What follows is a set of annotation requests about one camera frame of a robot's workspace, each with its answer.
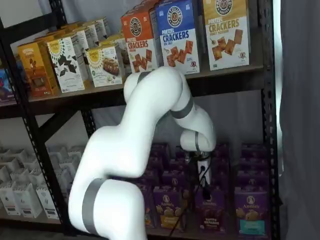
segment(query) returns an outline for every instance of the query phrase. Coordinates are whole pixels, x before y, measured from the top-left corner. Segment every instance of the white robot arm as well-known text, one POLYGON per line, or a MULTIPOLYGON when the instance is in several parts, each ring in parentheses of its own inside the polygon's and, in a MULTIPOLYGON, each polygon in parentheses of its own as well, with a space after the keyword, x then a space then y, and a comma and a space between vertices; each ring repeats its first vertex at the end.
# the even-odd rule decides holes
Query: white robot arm
POLYGON ((139 178, 148 163, 155 128, 168 111, 185 128, 186 151, 211 152, 216 145, 209 115, 194 104, 184 75, 160 67, 132 74, 124 86, 121 123, 89 139, 71 188, 68 212, 77 229, 110 240, 146 240, 144 199, 137 186, 110 176, 139 178))

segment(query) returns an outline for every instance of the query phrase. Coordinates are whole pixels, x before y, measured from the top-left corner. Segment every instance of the snack box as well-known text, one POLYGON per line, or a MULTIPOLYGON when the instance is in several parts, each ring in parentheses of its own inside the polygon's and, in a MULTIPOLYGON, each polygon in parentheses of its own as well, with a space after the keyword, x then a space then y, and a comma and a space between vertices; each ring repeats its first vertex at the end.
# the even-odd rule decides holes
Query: snack box
POLYGON ((50 63, 46 41, 39 39, 18 46, 19 56, 25 70, 33 97, 56 96, 58 83, 50 63))
POLYGON ((81 91, 90 86, 89 75, 75 32, 47 43, 62 93, 81 91))
POLYGON ((96 88, 124 83, 125 67, 117 43, 90 49, 86 55, 96 88))
POLYGON ((125 73, 126 74, 131 73, 132 71, 131 71, 131 66, 130 66, 130 60, 129 60, 129 54, 128 54, 125 35, 123 33, 111 35, 105 41, 100 42, 100 46, 109 45, 110 43, 119 44, 119 48, 120 48, 121 56, 122 56, 122 61, 123 61, 124 68, 125 68, 125 73))
POLYGON ((17 182, 13 193, 25 218, 37 218, 40 215, 42 207, 30 182, 17 182))
MULTIPOLYGON (((171 186, 156 186, 153 190, 153 198, 161 227, 173 229, 183 211, 181 189, 171 186)), ((185 221, 185 216, 183 216, 176 229, 183 231, 185 221)))
POLYGON ((197 11, 194 0, 165 0, 156 8, 164 65, 185 75, 200 72, 197 11))
POLYGON ((121 18, 132 73, 152 71, 163 65, 154 4, 142 4, 121 18))
POLYGON ((249 65, 247 0, 203 0, 210 70, 249 65))

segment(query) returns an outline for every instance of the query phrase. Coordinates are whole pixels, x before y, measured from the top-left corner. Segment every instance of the white box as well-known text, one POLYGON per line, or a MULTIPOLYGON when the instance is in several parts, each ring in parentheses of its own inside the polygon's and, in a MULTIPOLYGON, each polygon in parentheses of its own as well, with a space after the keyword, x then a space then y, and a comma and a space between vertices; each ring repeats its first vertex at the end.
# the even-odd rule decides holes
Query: white box
POLYGON ((36 188, 36 193, 39 197, 39 200, 42 204, 44 212, 48 219, 59 219, 56 207, 54 202, 52 201, 52 197, 50 195, 49 189, 46 183, 41 184, 36 188))
POLYGON ((76 172, 77 172, 77 169, 79 167, 79 164, 80 164, 80 159, 78 156, 74 155, 74 156, 71 156, 69 158, 66 158, 65 160, 63 160, 62 162, 59 163, 60 165, 60 168, 68 168, 69 170, 69 173, 72 177, 72 180, 75 179, 75 176, 76 176, 76 172))
POLYGON ((71 178, 69 170, 68 170, 68 168, 65 167, 65 168, 61 168, 59 170, 55 170, 54 172, 55 172, 56 178, 59 182, 64 200, 66 202, 68 202, 69 201, 69 193, 70 193, 71 186, 73 183, 73 180, 71 178))
POLYGON ((73 146, 68 150, 68 154, 70 157, 78 156, 78 158, 81 159, 85 152, 85 148, 85 146, 73 146))
POLYGON ((45 182, 44 175, 40 169, 34 169, 29 174, 29 180, 33 187, 36 188, 45 182))
POLYGON ((25 218, 37 218, 40 215, 42 207, 30 182, 17 183, 13 188, 13 192, 25 218))
POLYGON ((7 181, 0 185, 0 199, 3 203, 3 206, 10 216, 20 216, 21 209, 18 205, 18 201, 14 195, 14 187, 16 182, 7 181))
POLYGON ((40 165, 36 156, 29 157, 23 162, 23 166, 30 172, 33 169, 40 169, 40 165))
POLYGON ((0 167, 0 180, 4 183, 11 181, 11 177, 9 175, 7 167, 5 166, 0 167))
POLYGON ((26 168, 20 168, 10 173, 12 181, 30 183, 29 171, 26 168))
POLYGON ((2 160, 0 160, 0 167, 1 166, 6 166, 9 173, 20 168, 18 160, 13 156, 4 156, 2 160))

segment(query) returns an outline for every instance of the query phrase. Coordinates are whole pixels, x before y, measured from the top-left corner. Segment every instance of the white package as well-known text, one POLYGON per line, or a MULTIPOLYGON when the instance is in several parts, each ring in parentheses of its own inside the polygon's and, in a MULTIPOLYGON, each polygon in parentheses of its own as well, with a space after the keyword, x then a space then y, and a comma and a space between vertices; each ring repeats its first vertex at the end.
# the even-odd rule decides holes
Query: white package
POLYGON ((75 179, 77 169, 80 164, 80 159, 77 155, 71 156, 59 163, 60 168, 67 168, 72 177, 72 180, 75 179))
POLYGON ((42 212, 40 201, 32 184, 18 183, 13 188, 13 193, 25 218, 37 218, 42 212))
POLYGON ((7 167, 5 166, 0 167, 0 180, 4 183, 11 181, 11 177, 9 175, 7 167))
POLYGON ((0 167, 6 166, 9 173, 14 172, 20 168, 18 160, 13 156, 5 156, 0 161, 0 167))
POLYGON ((29 180, 32 183, 33 187, 36 188, 45 181, 45 178, 40 169, 34 169, 29 174, 29 180))
POLYGON ((22 182, 22 183, 30 183, 29 179, 29 171, 26 168, 19 168, 18 170, 10 173, 10 177, 12 181, 22 182))
POLYGON ((10 216, 20 216, 21 209, 18 205, 18 201, 14 195, 14 187, 16 182, 7 181, 0 185, 0 199, 3 203, 3 206, 10 216))
POLYGON ((36 188, 36 194, 39 197, 39 200, 42 204, 44 212, 48 219, 59 219, 56 207, 52 201, 49 189, 45 182, 36 188))

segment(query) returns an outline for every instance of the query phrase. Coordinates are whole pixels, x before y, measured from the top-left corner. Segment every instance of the purple box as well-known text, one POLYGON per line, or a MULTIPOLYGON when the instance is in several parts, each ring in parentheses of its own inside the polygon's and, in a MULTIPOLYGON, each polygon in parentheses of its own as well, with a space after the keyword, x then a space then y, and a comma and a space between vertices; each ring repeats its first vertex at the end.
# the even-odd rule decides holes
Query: purple box
POLYGON ((238 233, 268 237, 268 193, 266 191, 236 190, 234 201, 238 233))
POLYGON ((214 231, 215 233, 226 233, 227 215, 225 193, 211 188, 210 199, 203 197, 200 189, 195 196, 195 207, 200 229, 203 231, 214 231))
POLYGON ((147 228, 156 228, 158 217, 151 187, 144 184, 136 184, 142 192, 144 199, 144 222, 147 228))
MULTIPOLYGON (((153 190, 153 198, 161 227, 173 229, 183 211, 181 189, 171 186, 156 186, 153 190)), ((176 229, 183 231, 185 222, 185 216, 183 216, 176 229)))

